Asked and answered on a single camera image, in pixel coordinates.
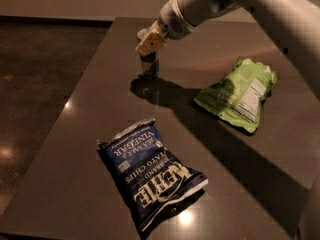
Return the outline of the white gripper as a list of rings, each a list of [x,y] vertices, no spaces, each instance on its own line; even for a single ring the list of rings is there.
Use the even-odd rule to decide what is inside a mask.
[[[166,45],[166,38],[180,40],[202,23],[238,9],[229,0],[169,0],[161,9],[156,29],[141,29],[137,33],[136,51],[141,56],[157,52]]]

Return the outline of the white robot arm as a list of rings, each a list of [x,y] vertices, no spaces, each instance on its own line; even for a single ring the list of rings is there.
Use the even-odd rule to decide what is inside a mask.
[[[320,98],[320,8],[308,0],[169,0],[137,46],[148,55],[236,7],[247,10]]]

